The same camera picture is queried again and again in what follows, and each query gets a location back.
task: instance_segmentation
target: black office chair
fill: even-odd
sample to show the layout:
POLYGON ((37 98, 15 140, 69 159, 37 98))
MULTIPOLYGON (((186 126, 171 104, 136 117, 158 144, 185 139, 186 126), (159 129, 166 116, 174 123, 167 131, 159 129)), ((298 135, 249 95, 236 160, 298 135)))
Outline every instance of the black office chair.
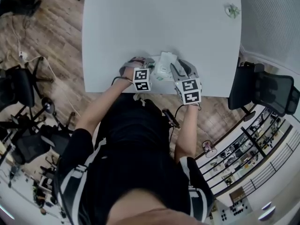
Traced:
POLYGON ((70 134, 73 133, 68 127, 72 117, 75 116, 75 113, 72 112, 70 114, 65 126, 57 119, 56 113, 54 113, 53 116, 58 125, 53 127, 43 125, 41 127, 42 139, 50 144, 52 150, 61 156, 69 143, 71 137, 70 134))
POLYGON ((275 75, 264 71, 263 64, 245 62, 237 67, 232 90, 228 98, 230 110, 241 108, 249 121, 255 115, 244 106, 253 102, 263 105, 279 116, 294 114, 299 103, 300 93, 294 87, 291 76, 275 75))
POLYGON ((32 129, 27 129, 21 136, 15 135, 12 144, 15 149, 11 155, 18 165, 30 163, 50 150, 50 145, 44 142, 41 132, 35 133, 32 129))
MULTIPOLYGON (((37 59, 33 73, 28 69, 28 63, 25 64, 25 68, 21 68, 20 65, 12 67, 6 71, 0 71, 0 112, 9 105, 20 102, 23 108, 15 115, 12 116, 14 123, 17 123, 17 118, 22 114, 26 107, 29 108, 30 119, 33 120, 31 108, 35 105, 34 91, 37 92, 40 99, 42 99, 43 109, 38 112, 40 115, 43 112, 53 113, 55 111, 54 104, 51 99, 44 97, 37 86, 37 82, 52 83, 53 79, 37 78, 37 70, 40 61, 43 57, 37 59)), ((5 128, 8 125, 7 122, 0 122, 0 126, 5 128)))

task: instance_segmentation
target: white wall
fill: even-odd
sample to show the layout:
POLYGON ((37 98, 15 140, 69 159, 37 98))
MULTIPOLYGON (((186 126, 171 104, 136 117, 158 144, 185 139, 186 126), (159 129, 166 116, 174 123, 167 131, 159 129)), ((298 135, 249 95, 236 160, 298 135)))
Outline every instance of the white wall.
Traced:
POLYGON ((300 0, 241 0, 244 53, 300 75, 300 0))
MULTIPOLYGON (((10 166, 5 162, 0 169, 8 176, 10 166)), ((23 173, 12 183, 12 188, 8 187, 8 178, 3 172, 0 173, 0 204, 6 209, 15 220, 0 213, 8 225, 59 225, 61 219, 58 207, 54 206, 44 208, 49 213, 46 216, 42 215, 39 208, 33 202, 32 180, 26 182, 26 177, 23 173)))

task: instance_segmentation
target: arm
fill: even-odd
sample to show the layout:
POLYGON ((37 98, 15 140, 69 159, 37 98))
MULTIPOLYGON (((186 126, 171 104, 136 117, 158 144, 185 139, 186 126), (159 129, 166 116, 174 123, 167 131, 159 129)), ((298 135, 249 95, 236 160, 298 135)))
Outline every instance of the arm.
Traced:
POLYGON ((40 200, 46 200, 45 197, 42 197, 42 196, 37 196, 37 199, 40 199, 40 200))
MULTIPOLYGON (((133 72, 134 69, 132 67, 127 67, 123 76, 132 80, 133 72)), ((116 80, 108 90, 106 90, 100 95, 99 98, 89 104, 83 115, 80 117, 75 129, 83 128, 93 136, 97 125, 104 118, 114 101, 118 98, 122 91, 124 91, 130 85, 131 82, 128 80, 116 80)))
POLYGON ((198 106, 188 105, 175 146, 176 163, 181 157, 195 157, 197 145, 198 106))

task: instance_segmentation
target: sleeve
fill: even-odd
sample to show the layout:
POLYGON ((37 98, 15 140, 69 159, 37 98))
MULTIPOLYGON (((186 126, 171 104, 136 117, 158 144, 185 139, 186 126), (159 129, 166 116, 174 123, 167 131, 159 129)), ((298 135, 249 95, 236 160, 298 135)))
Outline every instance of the sleeve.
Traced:
POLYGON ((83 165, 93 152, 94 146, 90 133, 82 128, 76 129, 60 158, 60 175, 65 175, 78 164, 83 165))
POLYGON ((181 157, 179 166, 189 179, 190 216, 204 223, 213 206, 214 195, 192 157, 181 157))

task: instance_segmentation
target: chair wheel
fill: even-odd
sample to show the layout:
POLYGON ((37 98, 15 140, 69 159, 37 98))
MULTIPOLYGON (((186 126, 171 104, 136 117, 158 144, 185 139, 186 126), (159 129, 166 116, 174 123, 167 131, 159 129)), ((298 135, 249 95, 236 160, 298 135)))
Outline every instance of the chair wheel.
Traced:
POLYGON ((43 107, 46 106, 45 111, 49 114, 53 114, 55 112, 55 105, 54 105, 53 101, 48 97, 42 98, 42 106, 43 107))

